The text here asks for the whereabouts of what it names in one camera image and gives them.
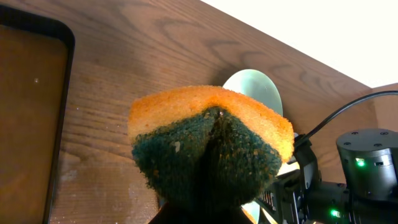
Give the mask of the orange green sponge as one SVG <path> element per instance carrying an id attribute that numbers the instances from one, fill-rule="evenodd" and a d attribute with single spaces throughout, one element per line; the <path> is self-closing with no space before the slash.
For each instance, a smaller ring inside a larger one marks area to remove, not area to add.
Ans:
<path id="1" fill-rule="evenodd" d="M 136 99 L 127 126 L 133 160 L 148 186 L 187 210 L 213 213 L 254 200 L 294 151 L 286 118 L 220 86 Z"/>

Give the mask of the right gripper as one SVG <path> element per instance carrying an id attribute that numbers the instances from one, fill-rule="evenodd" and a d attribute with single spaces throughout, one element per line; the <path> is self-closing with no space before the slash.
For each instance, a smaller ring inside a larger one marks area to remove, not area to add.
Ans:
<path id="1" fill-rule="evenodd" d="M 298 170 L 278 175 L 254 201 L 277 223 L 301 224 L 309 221 L 308 196 L 320 183 L 317 158 L 309 138 L 295 137 L 293 158 Z M 149 224 L 252 224 L 241 208 L 216 213 L 189 212 L 165 203 Z"/>

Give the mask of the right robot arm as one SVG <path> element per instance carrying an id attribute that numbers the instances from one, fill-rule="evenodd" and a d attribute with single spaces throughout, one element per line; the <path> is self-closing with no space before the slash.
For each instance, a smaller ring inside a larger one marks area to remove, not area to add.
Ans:
<path id="1" fill-rule="evenodd" d="M 256 199 L 277 223 L 397 223 L 397 133 L 360 129 L 336 140 L 345 182 L 322 180 L 311 142 L 296 138 L 300 168 Z"/>

